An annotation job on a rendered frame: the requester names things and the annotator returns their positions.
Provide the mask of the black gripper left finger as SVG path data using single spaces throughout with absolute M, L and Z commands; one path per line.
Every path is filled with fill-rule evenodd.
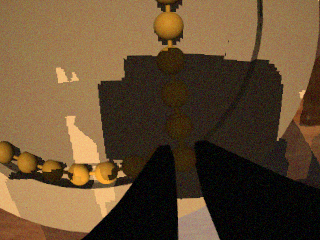
M 80 240 L 179 240 L 176 165 L 160 145 L 112 211 Z

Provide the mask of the tan round board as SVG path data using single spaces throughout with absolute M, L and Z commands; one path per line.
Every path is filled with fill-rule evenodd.
M 184 21 L 172 47 L 185 56 L 180 112 L 196 141 L 260 165 L 291 124 L 308 88 L 319 40 L 319 0 L 180 0 Z M 179 147 L 165 129 L 175 108 L 161 99 L 172 80 L 157 67 L 168 40 L 153 23 L 156 0 L 0 0 L 0 143 L 15 155 L 96 165 L 132 155 L 147 161 L 160 145 Z M 136 179 L 136 177 L 135 177 Z M 91 232 L 135 181 L 83 185 L 67 173 L 52 183 L 17 160 L 0 163 L 0 208 L 21 219 Z

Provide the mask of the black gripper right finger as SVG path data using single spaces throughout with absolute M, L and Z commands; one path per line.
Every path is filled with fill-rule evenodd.
M 320 240 L 320 189 L 205 140 L 196 141 L 195 156 L 220 240 Z

